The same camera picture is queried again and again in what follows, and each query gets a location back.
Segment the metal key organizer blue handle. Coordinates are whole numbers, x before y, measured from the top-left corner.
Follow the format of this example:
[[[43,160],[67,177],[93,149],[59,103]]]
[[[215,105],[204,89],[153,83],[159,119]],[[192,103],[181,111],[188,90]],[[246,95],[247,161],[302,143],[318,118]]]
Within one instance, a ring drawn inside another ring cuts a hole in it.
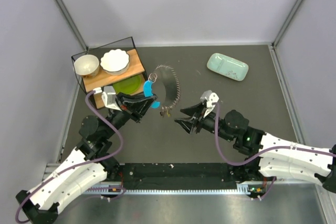
[[[168,65],[158,65],[155,68],[143,85],[143,93],[146,97],[154,95],[152,85],[157,81],[161,81],[165,87],[165,100],[163,103],[155,101],[152,108],[168,107],[170,110],[174,109],[181,98],[180,82],[174,68]]]

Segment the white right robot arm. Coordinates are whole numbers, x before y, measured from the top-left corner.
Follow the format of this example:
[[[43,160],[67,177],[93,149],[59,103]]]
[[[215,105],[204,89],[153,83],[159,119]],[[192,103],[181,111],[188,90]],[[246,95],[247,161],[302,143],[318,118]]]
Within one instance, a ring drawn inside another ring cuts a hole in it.
[[[239,182],[266,179],[297,179],[335,192],[335,148],[318,148],[281,139],[249,126],[249,120],[236,110],[219,116],[219,106],[209,113],[204,102],[181,109],[185,118],[175,119],[187,133],[206,130],[215,136],[215,146],[222,160],[231,167]],[[229,160],[219,140],[233,143],[233,149],[247,158],[242,162]]]

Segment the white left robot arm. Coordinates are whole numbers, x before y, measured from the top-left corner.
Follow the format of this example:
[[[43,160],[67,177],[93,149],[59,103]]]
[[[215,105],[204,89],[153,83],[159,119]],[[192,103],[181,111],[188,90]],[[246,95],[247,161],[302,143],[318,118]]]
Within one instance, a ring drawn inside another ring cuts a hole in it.
[[[119,174],[115,155],[124,146],[120,129],[129,121],[139,122],[157,100],[155,94],[109,94],[111,114],[104,117],[91,103],[89,92],[85,102],[92,115],[84,118],[79,134],[81,141],[68,157],[41,183],[16,195],[19,207],[15,221],[22,223],[54,223],[64,209],[93,185],[114,180]]]

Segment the green plate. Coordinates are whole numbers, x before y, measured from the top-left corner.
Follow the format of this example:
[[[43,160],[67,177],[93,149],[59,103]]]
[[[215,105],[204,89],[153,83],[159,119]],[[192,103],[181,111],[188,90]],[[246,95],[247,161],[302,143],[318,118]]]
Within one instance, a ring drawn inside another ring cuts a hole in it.
[[[112,86],[117,93],[133,94],[140,88],[141,83],[142,75],[139,74],[116,82]]]

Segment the white scalloped bowl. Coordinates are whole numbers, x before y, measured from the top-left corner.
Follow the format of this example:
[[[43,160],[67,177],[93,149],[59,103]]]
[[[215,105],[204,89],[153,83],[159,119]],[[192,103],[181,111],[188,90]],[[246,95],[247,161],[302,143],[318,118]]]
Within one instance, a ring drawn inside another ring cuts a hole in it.
[[[100,61],[101,68],[109,75],[118,76],[125,73],[130,65],[129,54],[121,49],[106,52]]]

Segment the beige ceramic bowl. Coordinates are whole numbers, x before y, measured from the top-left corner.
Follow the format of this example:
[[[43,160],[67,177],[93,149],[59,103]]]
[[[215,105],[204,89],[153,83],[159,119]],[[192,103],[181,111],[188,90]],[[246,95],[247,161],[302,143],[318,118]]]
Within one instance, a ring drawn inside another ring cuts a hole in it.
[[[84,78],[95,77],[100,69],[99,59],[94,55],[83,55],[73,64],[75,73]]]

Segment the light green rectangular tray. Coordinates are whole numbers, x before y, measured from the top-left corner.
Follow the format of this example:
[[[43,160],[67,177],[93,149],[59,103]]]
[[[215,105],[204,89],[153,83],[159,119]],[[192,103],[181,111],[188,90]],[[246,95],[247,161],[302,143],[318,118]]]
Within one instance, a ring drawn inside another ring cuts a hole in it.
[[[249,70],[248,64],[220,53],[212,54],[206,66],[209,70],[236,81],[243,81]]]

